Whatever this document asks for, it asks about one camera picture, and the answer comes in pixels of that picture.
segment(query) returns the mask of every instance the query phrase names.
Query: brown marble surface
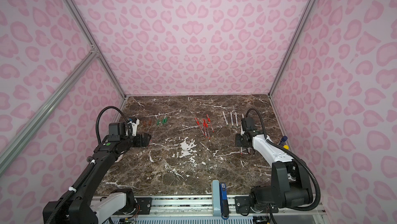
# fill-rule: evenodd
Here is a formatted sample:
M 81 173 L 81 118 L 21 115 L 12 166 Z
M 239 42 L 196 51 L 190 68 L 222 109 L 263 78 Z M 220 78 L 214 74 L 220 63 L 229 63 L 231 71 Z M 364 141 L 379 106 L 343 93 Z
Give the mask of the brown marble surface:
M 250 107 L 262 113 L 273 141 L 282 134 L 267 95 L 130 97 L 123 112 L 140 119 L 137 133 L 152 135 L 149 147 L 131 148 L 103 178 L 97 195 L 116 188 L 131 187 L 136 195 L 183 195 L 211 192 L 212 180 L 225 182 L 228 194 L 248 193 L 256 185 L 270 185 L 271 169 L 256 152 L 250 155 L 235 147 L 241 114 Z M 226 126 L 222 111 L 229 125 Z M 238 127 L 231 126 L 230 112 L 237 112 Z M 195 117 L 209 115 L 214 133 L 201 133 Z M 253 112 L 250 114 L 260 125 Z M 167 117 L 167 123 L 156 125 Z M 143 122 L 152 120 L 152 125 Z

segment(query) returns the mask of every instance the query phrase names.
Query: white pen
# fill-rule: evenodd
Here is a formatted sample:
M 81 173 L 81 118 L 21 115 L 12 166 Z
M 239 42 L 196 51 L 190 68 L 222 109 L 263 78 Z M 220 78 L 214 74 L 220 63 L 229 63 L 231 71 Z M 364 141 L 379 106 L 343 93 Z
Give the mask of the white pen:
M 228 126 L 228 125 L 229 125 L 229 123 L 227 122 L 227 119 L 226 119 L 226 116 L 225 116 L 225 112 L 224 112 L 224 111 L 222 111 L 222 113 L 224 114 L 224 118 L 225 118 L 226 126 Z
M 230 112 L 230 122 L 231 122 L 231 125 L 234 126 L 233 125 L 233 116 L 231 115 L 231 112 Z

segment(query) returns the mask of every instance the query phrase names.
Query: cable tie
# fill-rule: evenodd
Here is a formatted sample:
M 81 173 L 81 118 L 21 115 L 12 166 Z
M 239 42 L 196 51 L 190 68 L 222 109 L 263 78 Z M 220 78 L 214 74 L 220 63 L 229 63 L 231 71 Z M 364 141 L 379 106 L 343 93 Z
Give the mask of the cable tie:
M 70 192 L 75 192 L 75 193 L 77 192 L 77 190 L 75 188 L 71 187 L 71 186 L 69 187 L 69 191 Z

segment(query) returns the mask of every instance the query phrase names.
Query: pink wall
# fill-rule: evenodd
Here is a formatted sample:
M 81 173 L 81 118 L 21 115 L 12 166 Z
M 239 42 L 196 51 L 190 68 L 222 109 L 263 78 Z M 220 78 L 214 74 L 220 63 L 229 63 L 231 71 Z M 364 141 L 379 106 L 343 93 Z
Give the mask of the pink wall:
M 268 93 L 307 0 L 75 0 L 127 94 Z
M 274 95 L 332 223 L 397 222 L 397 0 L 320 0 Z
M 40 223 L 43 207 L 57 200 L 87 166 L 97 146 L 95 121 L 121 98 L 104 69 L 94 61 L 0 178 L 0 222 Z M 115 110 L 101 118 L 104 137 Z
M 62 0 L 0 0 L 0 153 L 89 47 Z

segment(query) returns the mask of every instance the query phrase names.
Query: pink heart pattern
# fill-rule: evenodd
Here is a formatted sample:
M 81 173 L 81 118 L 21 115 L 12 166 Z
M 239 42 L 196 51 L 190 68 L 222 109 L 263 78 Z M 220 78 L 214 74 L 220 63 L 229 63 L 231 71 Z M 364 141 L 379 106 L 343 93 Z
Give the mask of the pink heart pattern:
M 396 3 L 319 0 L 275 91 L 331 223 L 397 222 Z
M 0 153 L 89 51 L 61 0 L 4 0 Z
M 120 104 L 120 95 L 95 60 L 0 178 L 0 222 L 40 223 L 47 202 L 57 200 L 86 167 L 86 157 L 97 146 L 98 113 Z M 115 113 L 108 110 L 102 115 L 102 137 Z
M 127 94 L 180 95 L 268 93 L 307 0 L 75 1 L 96 39 L 106 38 L 102 51 Z M 224 80 L 236 68 L 243 70 L 239 82 Z

